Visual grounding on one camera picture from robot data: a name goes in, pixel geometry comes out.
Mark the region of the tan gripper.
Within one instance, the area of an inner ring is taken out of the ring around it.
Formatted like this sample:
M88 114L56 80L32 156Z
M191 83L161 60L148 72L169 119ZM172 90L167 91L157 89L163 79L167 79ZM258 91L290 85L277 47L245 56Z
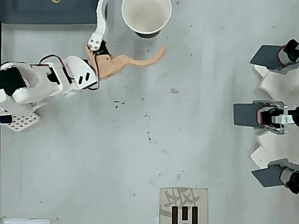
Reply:
M96 16L97 26L92 33L88 45L85 46L87 60L91 67L95 70L95 74L99 80L105 80L114 74L119 73L128 64L148 67L158 62L165 53L165 47L162 46L158 52L149 59L135 60L126 55L112 57L106 47L106 40L108 35L108 23L105 18L105 9L108 0L99 0Z

